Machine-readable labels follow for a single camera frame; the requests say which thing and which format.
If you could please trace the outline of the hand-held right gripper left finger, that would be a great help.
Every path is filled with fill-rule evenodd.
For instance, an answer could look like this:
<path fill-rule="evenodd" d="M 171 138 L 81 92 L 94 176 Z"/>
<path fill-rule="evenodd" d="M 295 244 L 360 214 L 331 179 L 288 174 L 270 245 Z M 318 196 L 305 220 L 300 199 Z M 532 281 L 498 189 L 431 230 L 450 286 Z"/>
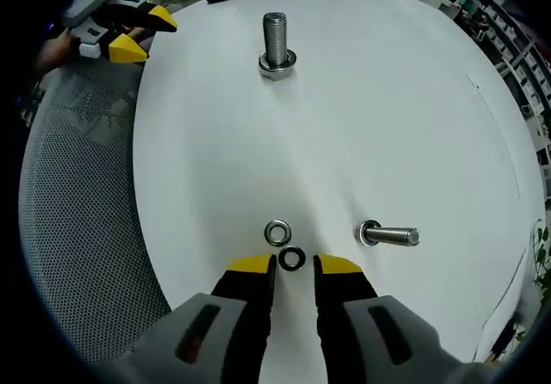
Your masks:
<path fill-rule="evenodd" d="M 132 383 L 256 383 L 270 334 L 276 256 L 234 261 L 211 293 L 158 320 L 126 361 Z"/>

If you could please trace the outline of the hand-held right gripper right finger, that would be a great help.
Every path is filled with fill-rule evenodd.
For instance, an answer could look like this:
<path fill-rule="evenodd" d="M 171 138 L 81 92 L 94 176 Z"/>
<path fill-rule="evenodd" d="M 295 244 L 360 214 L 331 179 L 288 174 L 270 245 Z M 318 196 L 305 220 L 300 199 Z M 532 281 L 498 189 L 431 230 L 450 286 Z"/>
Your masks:
<path fill-rule="evenodd" d="M 313 259 L 317 332 L 330 383 L 469 383 L 474 366 L 443 349 L 436 329 L 362 269 L 328 254 Z"/>

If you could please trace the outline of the person's left hand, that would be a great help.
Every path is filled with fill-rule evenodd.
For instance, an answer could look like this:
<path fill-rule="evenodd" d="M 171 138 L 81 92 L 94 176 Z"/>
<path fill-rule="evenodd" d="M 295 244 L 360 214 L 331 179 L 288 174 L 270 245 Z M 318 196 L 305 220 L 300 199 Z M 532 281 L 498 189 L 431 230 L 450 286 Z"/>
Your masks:
<path fill-rule="evenodd" d="M 35 60 L 35 74 L 42 77 L 64 64 L 74 52 L 72 45 L 74 40 L 75 37 L 69 29 L 65 29 L 56 38 L 47 40 Z"/>

